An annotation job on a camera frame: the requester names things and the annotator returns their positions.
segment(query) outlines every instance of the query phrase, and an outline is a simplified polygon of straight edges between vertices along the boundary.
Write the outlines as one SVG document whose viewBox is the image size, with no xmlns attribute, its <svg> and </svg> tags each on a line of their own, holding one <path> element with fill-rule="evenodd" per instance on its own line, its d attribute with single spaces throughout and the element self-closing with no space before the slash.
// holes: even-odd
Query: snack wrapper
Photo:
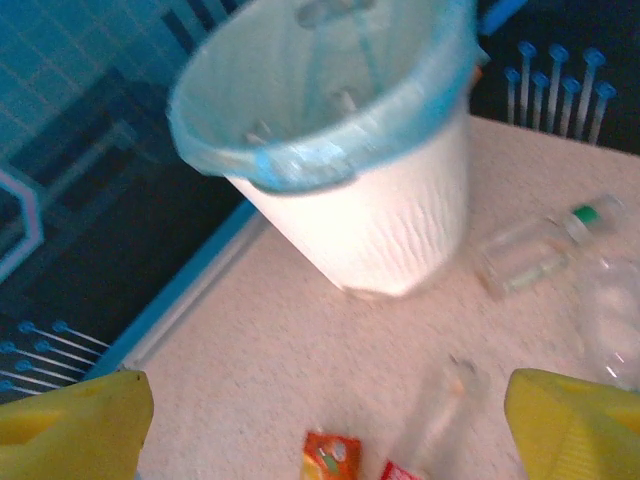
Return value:
<svg viewBox="0 0 640 480">
<path fill-rule="evenodd" d="M 357 438 L 308 432 L 300 480 L 356 480 L 361 447 Z"/>
</svg>

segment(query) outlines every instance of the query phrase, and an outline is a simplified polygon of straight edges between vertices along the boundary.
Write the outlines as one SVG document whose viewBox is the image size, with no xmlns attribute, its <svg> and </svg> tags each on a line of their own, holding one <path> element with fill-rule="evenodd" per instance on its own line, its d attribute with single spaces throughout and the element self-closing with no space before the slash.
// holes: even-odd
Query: glass bottle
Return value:
<svg viewBox="0 0 640 480">
<path fill-rule="evenodd" d="M 571 254 L 596 235 L 615 231 L 624 206 L 606 194 L 564 214 L 524 221 L 500 231 L 478 249 L 480 281 L 495 298 L 520 290 L 565 268 Z"/>
</svg>

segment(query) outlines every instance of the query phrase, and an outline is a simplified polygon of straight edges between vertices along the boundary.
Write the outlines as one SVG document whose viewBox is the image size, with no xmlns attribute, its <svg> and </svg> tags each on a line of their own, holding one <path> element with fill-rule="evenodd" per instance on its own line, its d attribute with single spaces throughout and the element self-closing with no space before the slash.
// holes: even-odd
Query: green bottle cap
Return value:
<svg viewBox="0 0 640 480">
<path fill-rule="evenodd" d="M 571 213 L 573 213 L 584 225 L 589 225 L 590 223 L 600 219 L 600 215 L 591 205 L 582 205 Z"/>
</svg>

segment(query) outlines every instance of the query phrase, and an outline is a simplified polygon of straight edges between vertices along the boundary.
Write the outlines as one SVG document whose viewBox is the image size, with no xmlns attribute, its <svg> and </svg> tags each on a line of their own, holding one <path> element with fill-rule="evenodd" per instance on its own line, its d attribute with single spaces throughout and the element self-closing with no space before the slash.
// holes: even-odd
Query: clear plastic bottle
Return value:
<svg viewBox="0 0 640 480">
<path fill-rule="evenodd" d="M 477 271 L 489 293 L 503 297 L 565 268 L 571 253 L 596 234 L 615 231 L 624 206 L 607 194 L 556 214 L 501 231 L 478 251 Z"/>
<path fill-rule="evenodd" d="M 469 360 L 450 357 L 443 367 L 437 378 L 425 377 L 380 480 L 454 478 L 458 442 L 480 404 L 486 381 Z"/>
</svg>

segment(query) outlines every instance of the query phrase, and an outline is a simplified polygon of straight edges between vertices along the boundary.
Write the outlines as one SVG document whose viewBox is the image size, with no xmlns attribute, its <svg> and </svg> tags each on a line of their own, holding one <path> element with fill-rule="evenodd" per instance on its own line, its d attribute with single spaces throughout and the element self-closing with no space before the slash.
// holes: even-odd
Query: trash can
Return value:
<svg viewBox="0 0 640 480">
<path fill-rule="evenodd" d="M 255 0 L 178 80 L 178 153 L 340 289 L 404 296 L 465 234 L 474 28 L 468 0 Z"/>
</svg>

